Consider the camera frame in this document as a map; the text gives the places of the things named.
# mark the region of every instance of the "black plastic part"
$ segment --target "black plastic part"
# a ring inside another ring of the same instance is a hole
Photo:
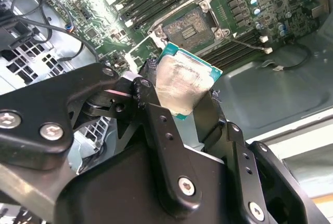
[[[10,10],[0,10],[0,18],[2,17],[12,18],[15,17],[15,14]],[[0,27],[0,51],[16,49],[27,41],[30,41],[34,35],[34,31],[30,30],[26,24],[20,21],[2,25]]]
[[[119,78],[116,72],[104,74],[103,67],[91,64],[2,95],[0,112],[15,112],[22,122],[13,129],[0,129],[0,161],[42,170],[60,166],[72,145],[73,127],[83,103],[92,94],[111,89]],[[41,127],[48,123],[63,129],[59,140],[40,135]]]
[[[255,141],[249,149],[257,160],[267,208],[278,223],[329,224],[288,169],[265,144]]]
[[[193,167],[170,111],[160,106],[152,83],[142,77],[133,81],[133,93],[139,107],[149,146],[151,164],[159,199],[165,210],[175,218],[185,218],[201,203],[202,192]],[[181,177],[195,185],[194,195],[185,195],[178,185]]]
[[[54,224],[228,224],[225,166],[185,149],[204,192],[200,208],[186,219],[169,215],[159,200],[144,143],[74,178],[61,193]]]

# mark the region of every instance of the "gray metal panel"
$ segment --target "gray metal panel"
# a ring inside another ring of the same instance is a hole
[[[284,160],[309,197],[333,194],[332,154],[330,144]]]
[[[217,82],[228,120],[237,123],[246,139],[298,121],[333,106],[333,51],[315,34],[302,43],[315,53],[303,67],[275,72],[252,62]],[[286,46],[267,58],[285,66],[297,64],[305,52]]]

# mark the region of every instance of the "silver metal surface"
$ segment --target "silver metal surface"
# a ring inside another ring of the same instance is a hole
[[[255,203],[255,202],[250,202],[249,203],[249,209],[253,216],[258,220],[258,221],[263,221],[265,219],[264,212],[262,211],[261,207]]]
[[[0,190],[50,222],[59,193],[74,177],[67,161],[61,168],[47,171],[0,163]]]
[[[113,76],[113,71],[110,68],[103,68],[103,72],[108,76]]]
[[[40,134],[47,140],[56,141],[63,136],[63,130],[59,125],[56,124],[45,124],[40,129]]]
[[[214,85],[211,68],[178,52],[165,55],[157,68],[156,92],[173,115],[188,116]]]
[[[194,187],[193,183],[189,179],[187,179],[185,177],[181,177],[178,180],[178,185],[179,185],[181,191],[185,195],[188,195],[188,196],[194,195],[194,193],[195,193],[195,187]]]
[[[1,112],[0,113],[0,128],[13,129],[19,126],[21,123],[21,117],[13,112]]]

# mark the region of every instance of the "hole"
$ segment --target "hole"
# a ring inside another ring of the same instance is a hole
[[[125,109],[125,105],[123,103],[117,103],[116,104],[116,111],[122,112]]]
[[[247,155],[247,153],[243,153],[243,156],[244,156],[247,160],[250,160],[250,157]]]
[[[167,138],[167,140],[170,140],[170,141],[173,140],[173,136],[170,133],[166,133],[165,137]]]
[[[246,167],[245,169],[246,169],[246,172],[249,173],[250,175],[253,174],[253,172],[252,172],[252,170],[250,170],[250,168]]]
[[[167,121],[167,118],[165,116],[160,116],[160,120],[162,120],[162,122],[166,122]]]
[[[68,116],[69,116],[69,119],[70,119],[70,120],[72,120],[72,119],[73,119],[73,117],[74,117],[74,112],[73,112],[73,111],[71,111],[70,113],[68,113]]]
[[[16,72],[17,70],[19,70],[19,67],[13,63],[13,64],[10,64],[9,66],[7,66],[8,70],[10,70],[12,73]]]
[[[2,50],[0,56],[4,57],[7,61],[12,61],[17,57],[17,55],[10,50]]]

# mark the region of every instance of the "black cable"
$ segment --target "black cable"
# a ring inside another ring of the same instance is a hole
[[[66,33],[66,34],[72,36],[73,38],[76,38],[83,45],[85,45],[85,47],[95,56],[96,62],[98,62],[99,57],[98,57],[98,53],[96,52],[96,50],[91,46],[91,44],[89,44],[89,42],[87,42],[84,39],[78,37],[77,35],[69,33],[65,29],[56,27],[54,25],[46,25],[46,24],[43,24],[43,23],[40,23],[40,22],[37,22],[37,21],[33,21],[33,20],[29,20],[29,19],[26,19],[26,18],[22,18],[22,17],[18,17],[18,18],[19,18],[20,21],[25,22],[27,24],[31,24],[31,25],[34,25],[34,26],[37,26],[37,27],[52,29],[52,30],[55,30],[55,31],[58,31],[58,32],[61,32],[61,33]]]
[[[59,62],[64,62],[64,61],[71,61],[72,59],[76,58],[78,55],[80,55],[80,53],[83,51],[84,49],[84,44],[83,42],[81,42],[81,46],[80,46],[80,49],[79,51],[72,57],[63,57],[63,58],[60,58],[58,59]]]
[[[304,51],[306,52],[306,56],[305,56],[305,58],[304,58],[300,63],[298,63],[298,64],[292,65],[292,66],[290,66],[290,67],[283,67],[283,70],[284,70],[284,71],[295,70],[295,69],[301,67],[301,66],[303,66],[305,63],[307,63],[307,62],[310,60],[310,58],[312,57],[312,52],[311,52],[311,50],[310,50],[307,46],[305,46],[305,45],[303,45],[303,44],[300,44],[300,43],[297,43],[297,42],[295,42],[293,45],[295,45],[295,46],[299,47],[300,49],[304,50]]]

